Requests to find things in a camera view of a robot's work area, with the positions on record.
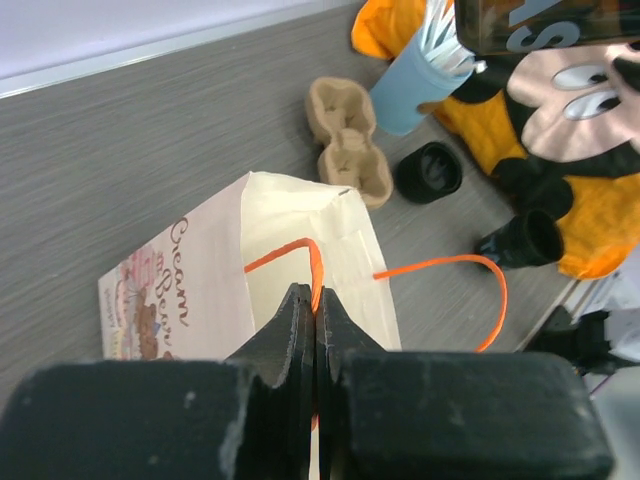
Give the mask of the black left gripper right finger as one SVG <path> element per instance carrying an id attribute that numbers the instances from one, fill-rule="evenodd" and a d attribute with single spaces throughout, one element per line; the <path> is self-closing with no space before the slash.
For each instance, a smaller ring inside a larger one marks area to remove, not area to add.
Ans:
<path id="1" fill-rule="evenodd" d="M 614 455 L 582 380 L 548 353 L 387 351 L 322 293 L 324 479 L 606 479 Z"/>

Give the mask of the cream paper bag orange handles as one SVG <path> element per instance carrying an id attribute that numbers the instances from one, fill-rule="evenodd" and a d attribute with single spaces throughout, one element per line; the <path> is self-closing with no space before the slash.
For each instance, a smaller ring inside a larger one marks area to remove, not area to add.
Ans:
<path id="1" fill-rule="evenodd" d="M 250 173 L 133 252 L 98 282 L 105 361 L 223 361 L 276 314 L 288 289 L 311 292 L 311 447 L 319 449 L 316 317 L 333 290 L 382 348 L 399 343 L 375 233 L 359 195 Z"/>

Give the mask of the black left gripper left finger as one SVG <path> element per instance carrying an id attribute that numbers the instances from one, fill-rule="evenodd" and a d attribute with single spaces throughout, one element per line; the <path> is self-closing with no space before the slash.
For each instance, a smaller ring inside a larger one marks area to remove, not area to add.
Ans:
<path id="1" fill-rule="evenodd" d="M 311 292 L 223 361 L 94 361 L 32 373 L 1 417 L 5 479 L 305 479 Z"/>

